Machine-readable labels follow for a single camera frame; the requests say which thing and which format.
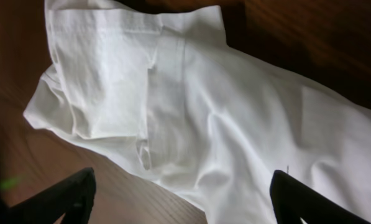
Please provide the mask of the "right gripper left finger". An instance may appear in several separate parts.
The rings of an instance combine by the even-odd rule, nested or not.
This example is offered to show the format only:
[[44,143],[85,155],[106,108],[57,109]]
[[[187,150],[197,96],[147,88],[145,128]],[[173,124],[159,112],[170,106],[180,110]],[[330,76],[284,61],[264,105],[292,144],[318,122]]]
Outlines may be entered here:
[[94,170],[84,168],[11,207],[5,223],[88,224],[96,194]]

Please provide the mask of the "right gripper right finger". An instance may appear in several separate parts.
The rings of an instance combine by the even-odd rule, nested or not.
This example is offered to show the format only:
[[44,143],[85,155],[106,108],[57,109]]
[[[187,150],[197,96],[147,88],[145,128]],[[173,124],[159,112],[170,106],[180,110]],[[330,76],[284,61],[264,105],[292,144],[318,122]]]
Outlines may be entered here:
[[273,173],[270,197],[278,224],[369,224],[281,170]]

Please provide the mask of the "white t-shirt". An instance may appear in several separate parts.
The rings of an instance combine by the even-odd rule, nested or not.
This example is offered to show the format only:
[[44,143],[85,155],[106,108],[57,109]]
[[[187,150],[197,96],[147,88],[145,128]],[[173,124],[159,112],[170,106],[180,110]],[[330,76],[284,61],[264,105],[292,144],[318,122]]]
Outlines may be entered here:
[[217,6],[46,1],[52,66],[24,111],[206,213],[273,223],[273,172],[371,222],[371,110],[230,48]]

